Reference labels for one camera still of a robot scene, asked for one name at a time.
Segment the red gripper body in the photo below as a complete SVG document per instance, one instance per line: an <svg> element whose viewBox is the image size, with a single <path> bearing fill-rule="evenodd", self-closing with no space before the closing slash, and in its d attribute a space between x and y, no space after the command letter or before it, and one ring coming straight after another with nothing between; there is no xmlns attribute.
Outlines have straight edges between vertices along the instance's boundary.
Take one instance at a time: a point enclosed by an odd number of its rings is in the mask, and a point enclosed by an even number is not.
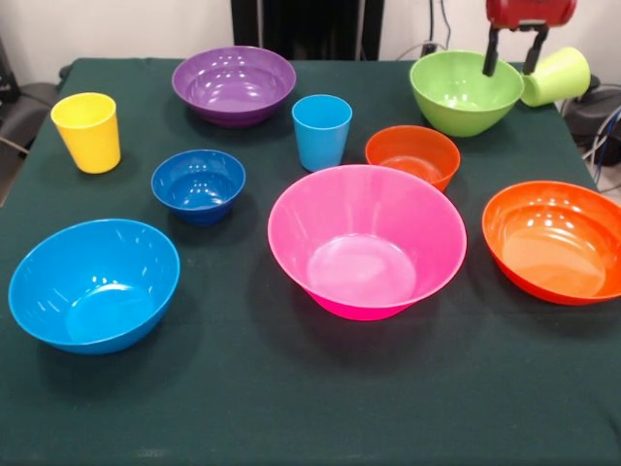
<svg viewBox="0 0 621 466"><path fill-rule="evenodd" d="M576 9L576 0L487 0L486 14L496 29L560 27Z"/></svg>

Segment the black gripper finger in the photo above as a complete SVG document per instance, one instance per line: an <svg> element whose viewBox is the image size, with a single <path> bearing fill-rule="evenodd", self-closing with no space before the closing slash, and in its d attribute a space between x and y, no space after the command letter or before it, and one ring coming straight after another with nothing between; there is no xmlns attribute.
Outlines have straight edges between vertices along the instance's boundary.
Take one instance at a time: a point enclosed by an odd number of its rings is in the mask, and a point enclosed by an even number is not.
<svg viewBox="0 0 621 466"><path fill-rule="evenodd" d="M537 32L537 36L535 37L532 46L529 48L523 64L522 73L524 76L529 76L536 70L542 46L547 39L549 32L549 27L546 24L533 26L532 29Z"/></svg>
<svg viewBox="0 0 621 466"><path fill-rule="evenodd" d="M488 34L488 46L485 53L482 73L487 77L492 77L495 73L498 61L498 43L500 30L491 26Z"/></svg>

